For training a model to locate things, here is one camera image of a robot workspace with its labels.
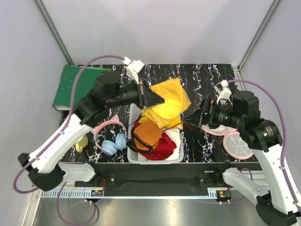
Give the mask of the white pink mesh laundry bag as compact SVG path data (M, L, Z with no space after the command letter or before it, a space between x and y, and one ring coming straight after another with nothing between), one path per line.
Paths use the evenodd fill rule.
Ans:
M202 130L210 135L223 137L222 145L231 157L238 160L247 160L253 156L253 151L242 140L236 129L223 125L216 129L210 129L208 126L203 125Z

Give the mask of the yellow mesh bra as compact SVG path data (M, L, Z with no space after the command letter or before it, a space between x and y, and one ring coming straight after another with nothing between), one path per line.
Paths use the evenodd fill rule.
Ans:
M152 85L151 90L164 99L164 103L142 109L142 114L163 128L185 112L191 101L182 87L180 78L170 77L168 80Z

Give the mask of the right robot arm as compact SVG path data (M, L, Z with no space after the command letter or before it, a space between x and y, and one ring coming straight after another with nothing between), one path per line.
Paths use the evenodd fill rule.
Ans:
M281 152L285 145L275 123L261 118L258 97L250 91L235 92L231 107L204 98L199 110L200 126L223 125L238 131L257 158L268 186L261 187L234 167L216 172L215 184L221 187L228 184L237 189L255 206L266 225L295 225L301 212L294 200L298 190L289 188L283 174Z

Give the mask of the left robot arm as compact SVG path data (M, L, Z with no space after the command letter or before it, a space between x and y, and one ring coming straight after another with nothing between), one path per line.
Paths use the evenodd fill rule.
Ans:
M121 85L119 74L105 71L94 81L94 86L70 108L69 115L59 129L36 151L18 156L28 171L31 182L42 191L50 191L62 183L100 184L101 174L90 163L61 163L60 159L84 135L91 132L109 116L110 109L136 104L144 109L164 103L144 79Z

